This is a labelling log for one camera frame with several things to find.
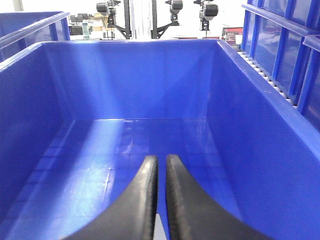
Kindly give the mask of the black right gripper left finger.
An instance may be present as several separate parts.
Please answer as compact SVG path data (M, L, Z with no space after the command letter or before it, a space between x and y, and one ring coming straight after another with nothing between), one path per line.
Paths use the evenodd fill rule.
M145 156L136 175L120 196L67 240L152 240L158 201L159 162Z

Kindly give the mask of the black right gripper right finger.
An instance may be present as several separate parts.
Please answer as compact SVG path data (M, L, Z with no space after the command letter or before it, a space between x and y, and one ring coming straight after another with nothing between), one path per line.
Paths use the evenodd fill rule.
M268 240L211 198L176 154L166 157L165 200L172 240Z

